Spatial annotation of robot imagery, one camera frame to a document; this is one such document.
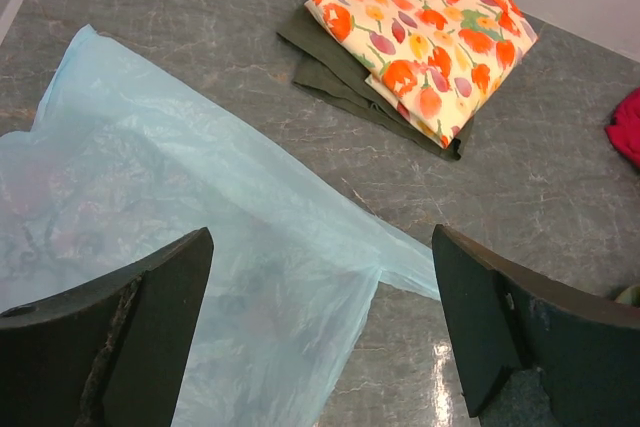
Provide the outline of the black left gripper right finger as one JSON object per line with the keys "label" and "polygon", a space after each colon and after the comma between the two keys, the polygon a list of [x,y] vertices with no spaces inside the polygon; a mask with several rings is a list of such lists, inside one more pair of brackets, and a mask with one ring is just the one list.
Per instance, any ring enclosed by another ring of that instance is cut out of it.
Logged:
{"label": "black left gripper right finger", "polygon": [[563,426],[639,423],[639,310],[552,280],[445,225],[432,248],[470,416],[538,368]]}

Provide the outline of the light blue plastic bag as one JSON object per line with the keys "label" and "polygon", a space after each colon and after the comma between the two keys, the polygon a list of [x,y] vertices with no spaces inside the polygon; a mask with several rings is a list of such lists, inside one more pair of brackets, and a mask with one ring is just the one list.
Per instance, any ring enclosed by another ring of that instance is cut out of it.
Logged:
{"label": "light blue plastic bag", "polygon": [[439,295],[432,251],[92,27],[27,132],[1,139],[1,305],[207,228],[214,252],[173,422],[310,426],[380,283]]}

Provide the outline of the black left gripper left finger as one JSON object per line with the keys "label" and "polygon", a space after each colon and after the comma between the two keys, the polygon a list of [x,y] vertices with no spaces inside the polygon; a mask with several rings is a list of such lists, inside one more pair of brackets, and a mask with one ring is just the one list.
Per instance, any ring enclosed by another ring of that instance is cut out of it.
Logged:
{"label": "black left gripper left finger", "polygon": [[170,425],[213,252],[201,228],[3,312],[2,425]]}

